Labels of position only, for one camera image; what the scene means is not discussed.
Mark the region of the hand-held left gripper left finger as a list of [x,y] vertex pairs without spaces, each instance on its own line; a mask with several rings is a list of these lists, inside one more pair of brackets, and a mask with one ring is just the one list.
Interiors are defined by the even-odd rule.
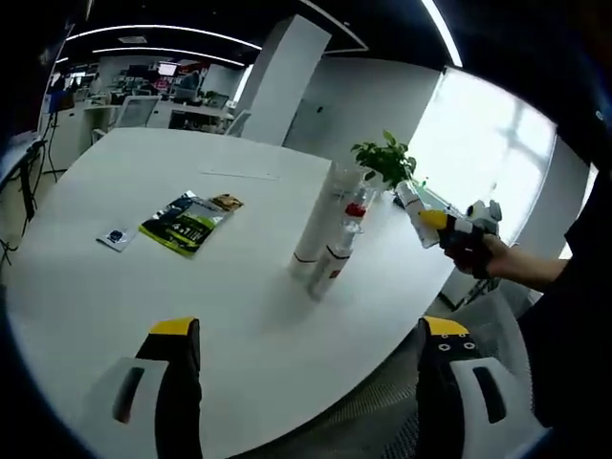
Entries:
[[153,326],[92,385],[79,435],[96,458],[201,458],[200,322]]

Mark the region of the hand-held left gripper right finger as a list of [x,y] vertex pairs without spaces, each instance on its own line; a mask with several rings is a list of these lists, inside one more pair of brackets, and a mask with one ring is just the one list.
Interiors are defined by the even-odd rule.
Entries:
[[539,458],[550,430],[521,381],[479,352],[469,330],[424,316],[418,362],[418,458]]

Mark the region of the person's right hand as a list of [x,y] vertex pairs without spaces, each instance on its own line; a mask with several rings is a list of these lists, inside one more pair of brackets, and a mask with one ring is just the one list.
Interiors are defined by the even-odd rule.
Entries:
[[495,235],[484,234],[473,248],[454,244],[444,249],[444,254],[461,273],[485,279],[503,277],[519,254],[518,249]]

